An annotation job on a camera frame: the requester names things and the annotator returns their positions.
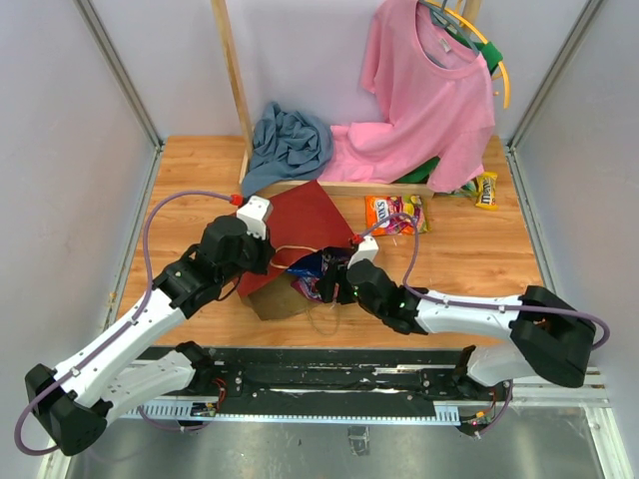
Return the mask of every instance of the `wooden post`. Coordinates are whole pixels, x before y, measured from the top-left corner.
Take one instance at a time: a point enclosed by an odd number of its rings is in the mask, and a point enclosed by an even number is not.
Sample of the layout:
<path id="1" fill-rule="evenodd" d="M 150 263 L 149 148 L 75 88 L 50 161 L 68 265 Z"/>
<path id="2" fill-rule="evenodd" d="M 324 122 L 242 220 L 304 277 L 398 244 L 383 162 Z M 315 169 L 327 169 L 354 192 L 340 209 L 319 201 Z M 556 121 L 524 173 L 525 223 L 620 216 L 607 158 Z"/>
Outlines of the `wooden post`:
<path id="1" fill-rule="evenodd" d="M 238 62 L 236 44 L 233 39 L 233 31 L 231 30 L 231 20 L 229 19 L 227 2 L 226 0 L 211 0 L 211 6 L 216 16 L 216 22 L 218 23 L 218 31 L 220 32 L 222 48 L 224 49 L 224 58 L 227 61 L 227 72 L 229 73 L 233 98 L 236 101 L 236 109 L 238 110 L 240 126 L 242 127 L 242 136 L 247 144 L 247 154 L 245 157 L 250 158 L 253 154 L 253 126 L 251 117 L 249 116 L 247 96 L 244 93 L 242 75 L 240 74 L 240 64 Z"/>
<path id="2" fill-rule="evenodd" d="M 483 2 L 483 0 L 466 0 L 461 16 L 474 25 L 477 20 L 477 15 L 479 14 L 479 9 L 481 8 L 481 2 Z M 466 32 L 470 32 L 468 27 L 462 26 L 461 28 Z"/>

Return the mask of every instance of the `wooden floor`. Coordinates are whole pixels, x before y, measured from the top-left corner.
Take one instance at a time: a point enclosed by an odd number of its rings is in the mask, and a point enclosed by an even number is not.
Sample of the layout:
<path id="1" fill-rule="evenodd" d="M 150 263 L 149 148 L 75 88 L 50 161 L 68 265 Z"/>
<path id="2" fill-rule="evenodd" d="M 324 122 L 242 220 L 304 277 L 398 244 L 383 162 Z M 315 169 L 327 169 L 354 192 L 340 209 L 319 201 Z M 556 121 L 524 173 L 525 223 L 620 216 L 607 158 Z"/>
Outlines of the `wooden floor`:
<path id="1" fill-rule="evenodd" d="M 189 189 L 223 194 L 239 192 L 238 177 L 244 153 L 236 137 L 172 137 L 169 139 L 151 206 L 175 192 Z M 432 232 L 420 237 L 419 258 L 410 283 L 452 294 L 508 295 L 523 292 L 529 284 L 541 284 L 539 271 L 526 232 L 517 196 L 501 144 L 493 138 L 484 156 L 485 168 L 499 174 L 499 210 L 490 212 L 474 206 L 470 199 L 435 197 L 427 202 Z M 364 229 L 362 198 L 333 198 L 337 208 L 355 232 Z M 187 197 L 166 205 L 151 228 L 151 257 L 154 275 L 193 242 L 200 240 L 204 226 L 234 207 L 219 200 Z M 410 259 L 412 237 L 379 239 L 380 254 L 375 263 L 400 282 Z M 141 296 L 145 272 L 141 243 L 122 299 L 119 315 Z M 204 307 L 184 325 L 158 343 L 173 345 L 194 340 L 217 346 L 341 346 L 383 348 L 463 347 L 496 341 L 464 334 L 404 336 L 382 325 L 356 305 L 319 306 L 313 310 L 316 326 L 336 334 L 315 331 L 305 314 L 280 321 L 260 321 L 242 305 L 236 294 L 224 302 Z"/>

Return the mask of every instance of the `blue cloth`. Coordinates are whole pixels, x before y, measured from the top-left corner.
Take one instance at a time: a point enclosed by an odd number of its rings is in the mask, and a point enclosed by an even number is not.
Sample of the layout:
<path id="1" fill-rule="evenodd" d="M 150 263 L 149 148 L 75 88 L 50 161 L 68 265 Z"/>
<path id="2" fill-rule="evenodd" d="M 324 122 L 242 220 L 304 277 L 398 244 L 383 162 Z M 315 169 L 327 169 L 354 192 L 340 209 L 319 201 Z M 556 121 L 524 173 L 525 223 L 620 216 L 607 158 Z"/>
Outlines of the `blue cloth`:
<path id="1" fill-rule="evenodd" d="M 253 133 L 253 156 L 242 181 L 245 197 L 285 180 L 314 180 L 332 157 L 330 128 L 313 115 L 283 112 L 275 102 Z"/>

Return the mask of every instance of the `red connector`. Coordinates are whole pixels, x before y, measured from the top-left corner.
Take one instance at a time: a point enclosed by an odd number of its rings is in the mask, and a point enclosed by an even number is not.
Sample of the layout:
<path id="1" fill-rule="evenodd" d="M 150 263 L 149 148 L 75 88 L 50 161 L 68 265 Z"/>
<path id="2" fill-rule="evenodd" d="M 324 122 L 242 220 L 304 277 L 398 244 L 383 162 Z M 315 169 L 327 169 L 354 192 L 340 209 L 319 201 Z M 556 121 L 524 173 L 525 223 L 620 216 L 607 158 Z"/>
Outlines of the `red connector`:
<path id="1" fill-rule="evenodd" d="M 240 207 L 244 204 L 244 197 L 242 195 L 231 195 L 229 203 L 233 206 Z"/>
<path id="2" fill-rule="evenodd" d="M 352 238 L 350 239 L 350 244 L 352 245 L 357 245 L 357 244 L 360 244 L 361 242 L 363 242 L 363 238 L 361 237 L 361 235 L 353 235 Z"/>

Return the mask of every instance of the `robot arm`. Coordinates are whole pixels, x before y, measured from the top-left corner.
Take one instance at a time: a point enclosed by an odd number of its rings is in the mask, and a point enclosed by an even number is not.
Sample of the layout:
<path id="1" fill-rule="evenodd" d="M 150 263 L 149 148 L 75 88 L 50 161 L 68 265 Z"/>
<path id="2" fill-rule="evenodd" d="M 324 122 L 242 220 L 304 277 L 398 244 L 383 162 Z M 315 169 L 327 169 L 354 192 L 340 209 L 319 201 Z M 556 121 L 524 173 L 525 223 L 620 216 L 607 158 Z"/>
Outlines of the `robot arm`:
<path id="1" fill-rule="evenodd" d="M 42 364 L 26 375 L 33 401 L 69 372 L 33 413 L 66 455 L 83 451 L 122 414 L 150 399 L 181 389 L 198 392 L 211 384 L 215 365 L 194 343 L 179 345 L 158 361 L 123 370 L 161 335 L 182 324 L 201 307 L 220 298 L 223 287 L 245 272 L 265 274 L 275 250 L 266 220 L 271 203 L 251 197 L 235 217 L 210 223 L 193 244 L 153 281 L 144 310 L 138 301 L 119 321 L 54 369 Z M 78 366 L 100 352 L 84 367 Z"/>
<path id="2" fill-rule="evenodd" d="M 210 386 L 220 368 L 192 342 L 178 345 L 141 368 L 125 368 L 161 335 L 219 299 L 226 284 L 240 280 L 245 272 L 267 273 L 275 254 L 266 226 L 270 212 L 269 201 L 251 197 L 235 217 L 215 219 L 206 227 L 201 242 L 190 246 L 154 279 L 141 313 L 137 313 L 142 307 L 139 301 L 54 369 L 38 364 L 29 371 L 25 379 L 29 400 L 36 403 L 33 414 L 64 454 L 85 450 L 114 420 L 150 399 L 182 389 L 201 393 Z M 463 332 L 503 340 L 499 346 L 464 349 L 451 375 L 452 387 L 464 396 L 475 397 L 483 386 L 534 373 L 567 387 L 583 384 L 595 333 L 593 324 L 558 314 L 454 305 L 463 300 L 571 309 L 546 289 L 531 286 L 521 296 L 463 298 L 423 288 L 419 292 L 428 295 L 420 297 L 397 286 L 372 263 L 377 250 L 373 238 L 364 238 L 348 266 L 326 274 L 330 277 L 320 287 L 322 297 L 332 301 L 338 283 L 338 299 L 356 300 L 397 332 Z M 36 401 L 56 381 L 62 382 Z"/>
<path id="3" fill-rule="evenodd" d="M 465 349 L 456 380 L 467 395 L 472 395 L 468 390 L 472 383 L 493 386 L 535 374 L 564 387 L 583 385 L 594 324 L 569 315 L 508 307 L 574 310 L 544 287 L 529 286 L 524 294 L 507 297 L 453 296 L 422 288 L 423 297 L 419 297 L 397 286 L 368 257 L 352 262 L 345 277 L 359 305 L 397 332 L 462 332 L 504 341 L 498 346 Z M 457 305 L 461 302 L 476 307 Z"/>

